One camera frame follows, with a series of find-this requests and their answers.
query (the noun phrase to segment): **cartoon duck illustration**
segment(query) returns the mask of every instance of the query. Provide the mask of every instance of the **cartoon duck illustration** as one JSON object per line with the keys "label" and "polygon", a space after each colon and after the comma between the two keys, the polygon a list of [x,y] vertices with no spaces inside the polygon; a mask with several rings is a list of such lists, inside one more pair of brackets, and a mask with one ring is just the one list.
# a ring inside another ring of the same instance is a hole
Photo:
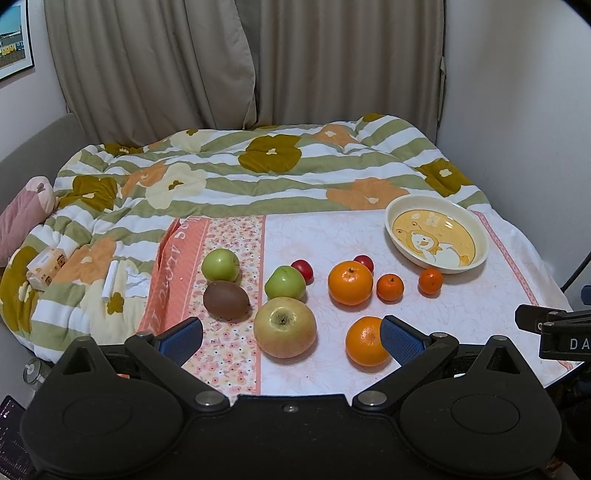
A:
{"label": "cartoon duck illustration", "polygon": [[428,262],[452,268],[470,263],[470,258],[467,255],[458,254],[452,244],[440,243],[435,236],[422,230],[416,222],[413,222],[413,226],[417,228],[408,232],[401,228],[396,229],[396,237]]}

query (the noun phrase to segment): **red cherry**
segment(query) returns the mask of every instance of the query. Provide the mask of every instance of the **red cherry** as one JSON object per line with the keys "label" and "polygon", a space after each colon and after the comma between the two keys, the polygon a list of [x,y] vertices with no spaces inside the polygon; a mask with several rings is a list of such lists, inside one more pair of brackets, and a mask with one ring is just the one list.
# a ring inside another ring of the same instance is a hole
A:
{"label": "red cherry", "polygon": [[312,270],[312,266],[306,260],[296,260],[291,266],[301,273],[301,276],[306,281],[306,285],[314,279],[314,270]]}
{"label": "red cherry", "polygon": [[374,273],[374,261],[367,255],[357,255],[353,261],[365,265],[371,273]]}

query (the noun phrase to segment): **apple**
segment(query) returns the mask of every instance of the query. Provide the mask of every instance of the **apple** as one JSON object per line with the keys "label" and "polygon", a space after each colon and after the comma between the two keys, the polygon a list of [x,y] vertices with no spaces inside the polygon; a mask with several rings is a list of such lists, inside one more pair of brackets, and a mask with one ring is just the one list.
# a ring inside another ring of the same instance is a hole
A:
{"label": "apple", "polygon": [[276,297],[300,299],[306,292],[306,281],[294,267],[278,267],[265,283],[265,293],[269,300]]}
{"label": "apple", "polygon": [[304,353],[316,340],[316,318],[302,302],[277,297],[256,313],[253,331],[264,352],[276,358]]}
{"label": "apple", "polygon": [[216,248],[203,259],[201,272],[209,281],[234,281],[240,273],[240,260],[231,250]]}
{"label": "apple", "polygon": [[357,255],[353,261],[365,265],[371,273],[374,273],[374,261],[367,255]]}
{"label": "apple", "polygon": [[314,279],[314,270],[312,270],[312,266],[306,260],[296,260],[291,266],[301,273],[306,285],[310,284]]}

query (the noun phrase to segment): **white paper roll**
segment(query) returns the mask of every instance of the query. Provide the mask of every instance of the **white paper roll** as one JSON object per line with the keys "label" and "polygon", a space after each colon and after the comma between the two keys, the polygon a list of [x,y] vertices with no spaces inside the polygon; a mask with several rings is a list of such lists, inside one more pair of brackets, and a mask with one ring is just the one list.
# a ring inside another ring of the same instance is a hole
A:
{"label": "white paper roll", "polygon": [[109,265],[109,271],[107,272],[107,277],[105,278],[105,285],[103,286],[103,293],[101,295],[103,301],[109,301],[111,299],[113,288],[115,286],[115,276],[117,274],[118,264],[118,260],[113,260]]}

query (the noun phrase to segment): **blue object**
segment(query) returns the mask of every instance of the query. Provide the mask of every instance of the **blue object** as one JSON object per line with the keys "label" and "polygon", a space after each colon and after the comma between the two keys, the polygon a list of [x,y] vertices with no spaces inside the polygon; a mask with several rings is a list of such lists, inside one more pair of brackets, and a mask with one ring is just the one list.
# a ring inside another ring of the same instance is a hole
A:
{"label": "blue object", "polygon": [[154,340],[154,346],[161,354],[182,366],[201,347],[203,325],[197,317],[191,317]]}
{"label": "blue object", "polygon": [[379,337],[382,346],[401,366],[418,357],[430,344],[427,335],[392,315],[382,319]]}
{"label": "blue object", "polygon": [[581,289],[581,301],[583,305],[591,305],[591,285],[585,285]]}

